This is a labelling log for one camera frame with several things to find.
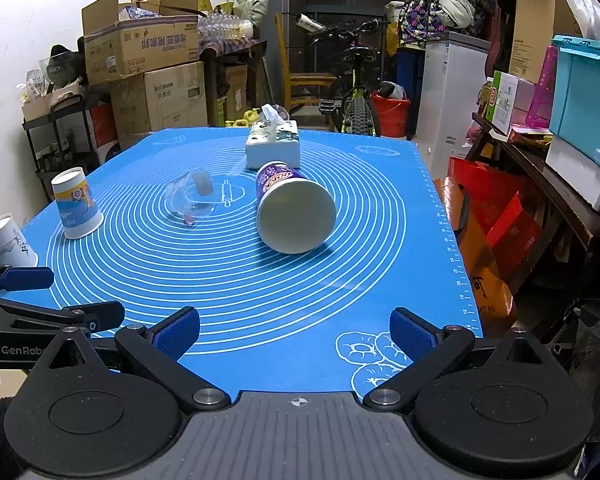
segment blue silicone mat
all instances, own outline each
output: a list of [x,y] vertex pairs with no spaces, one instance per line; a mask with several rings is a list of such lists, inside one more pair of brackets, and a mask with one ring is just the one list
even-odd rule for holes
[[[246,136],[164,130],[107,162],[88,177],[101,227],[66,240],[49,205],[23,231],[56,281],[7,296],[41,306],[117,299],[125,322],[148,325],[194,306],[201,335],[180,363],[234,398],[239,390],[364,395],[410,364],[388,334],[398,306],[482,335],[454,234],[413,143],[300,132],[301,171],[334,197],[337,220],[320,248],[285,256],[256,232]],[[208,171],[221,191],[194,226],[164,200],[165,185],[191,170]]]

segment blue gripper pad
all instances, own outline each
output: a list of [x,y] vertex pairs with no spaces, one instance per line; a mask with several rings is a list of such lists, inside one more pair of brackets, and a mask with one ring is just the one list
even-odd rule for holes
[[192,306],[181,308],[175,314],[154,325],[152,345],[177,361],[200,336],[200,316]]
[[444,332],[410,310],[396,308],[389,316],[391,339],[405,355],[416,362],[444,339]]
[[54,272],[49,267],[12,267],[0,275],[4,290],[35,290],[54,284]]

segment white paper cup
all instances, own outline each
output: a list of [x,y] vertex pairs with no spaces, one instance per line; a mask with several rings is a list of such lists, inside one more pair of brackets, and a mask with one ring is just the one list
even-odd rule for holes
[[82,238],[100,227],[104,216],[91,196],[82,168],[71,168],[56,175],[51,187],[66,238]]
[[336,205],[329,192],[284,162],[260,168],[256,195],[258,234],[279,253],[311,251],[333,231]]
[[0,216],[0,265],[35,267],[38,255],[10,214]]

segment wooden chair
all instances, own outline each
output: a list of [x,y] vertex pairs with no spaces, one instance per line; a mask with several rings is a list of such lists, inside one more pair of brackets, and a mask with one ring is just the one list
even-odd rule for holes
[[275,15],[276,27],[278,28],[278,44],[280,45],[280,58],[282,60],[283,100],[284,106],[289,113],[293,108],[303,105],[317,105],[320,99],[314,95],[292,96],[291,90],[294,86],[299,87],[329,87],[336,81],[336,76],[328,73],[290,73],[289,61],[286,56],[285,36],[282,32],[282,16],[279,12]]

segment white refrigerator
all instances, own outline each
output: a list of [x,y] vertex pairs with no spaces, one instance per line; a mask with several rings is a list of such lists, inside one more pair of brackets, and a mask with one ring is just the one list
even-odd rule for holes
[[478,110],[489,41],[448,32],[427,43],[418,125],[413,139],[433,180],[446,176],[450,156],[464,157]]

